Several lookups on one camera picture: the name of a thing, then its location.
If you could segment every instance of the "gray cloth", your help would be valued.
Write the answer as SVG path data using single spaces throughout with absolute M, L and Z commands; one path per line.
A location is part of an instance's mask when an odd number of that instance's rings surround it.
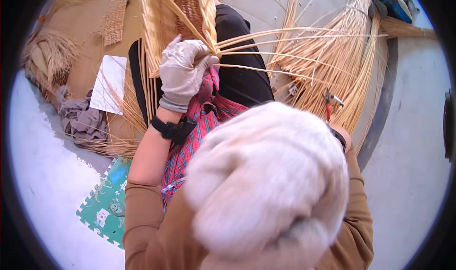
M 88 146 L 87 140 L 106 139 L 106 122 L 103 111 L 90 108 L 92 89 L 87 92 L 86 99 L 72 99 L 65 101 L 66 85 L 60 87 L 57 99 L 60 106 L 57 113 L 61 117 L 63 130 L 74 136 L 74 144 Z

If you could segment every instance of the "gray glove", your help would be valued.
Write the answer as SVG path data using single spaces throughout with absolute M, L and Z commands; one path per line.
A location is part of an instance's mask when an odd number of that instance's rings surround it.
M 160 106 L 168 110 L 185 113 L 188 103 L 201 86 L 204 71 L 218 63 L 216 56 L 208 56 L 208 47 L 200 40 L 180 42 L 178 35 L 163 50 L 160 64 L 160 78 L 163 83 L 163 97 Z M 196 58 L 202 58 L 195 66 Z

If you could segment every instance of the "brown sweater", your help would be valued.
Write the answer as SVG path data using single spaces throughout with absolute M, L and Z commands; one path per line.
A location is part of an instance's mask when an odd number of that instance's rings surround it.
M 316 265 L 317 270 L 367 269 L 373 259 L 372 217 L 353 148 L 347 153 L 347 163 L 350 174 L 347 213 L 334 245 Z M 165 215 L 159 186 L 129 180 L 125 193 L 122 239 L 125 269 L 198 269 L 207 250 L 193 239 L 194 212 L 185 202 L 182 190 L 174 194 Z

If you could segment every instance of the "forearm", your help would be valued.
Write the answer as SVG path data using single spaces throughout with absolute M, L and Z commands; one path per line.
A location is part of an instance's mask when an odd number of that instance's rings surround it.
M 159 107 L 157 117 L 163 123 L 177 124 L 182 113 Z M 149 125 L 134 155 L 128 179 L 136 183 L 160 185 L 170 145 L 171 140 L 164 139 L 159 131 Z

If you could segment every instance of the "thigh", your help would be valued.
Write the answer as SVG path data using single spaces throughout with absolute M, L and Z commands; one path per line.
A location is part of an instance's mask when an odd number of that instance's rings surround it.
M 218 42 L 250 34 L 250 23 L 244 20 L 237 11 L 228 5 L 217 6 L 215 23 Z M 249 39 L 227 48 L 254 43 L 255 42 L 252 39 Z M 258 52 L 258 47 L 254 46 L 240 51 Z M 222 56 L 220 63 L 266 69 L 261 55 Z M 247 107 L 252 107 L 260 103 L 274 100 L 269 77 L 266 72 L 244 68 L 220 67 L 218 75 L 220 78 L 219 94 L 231 101 Z

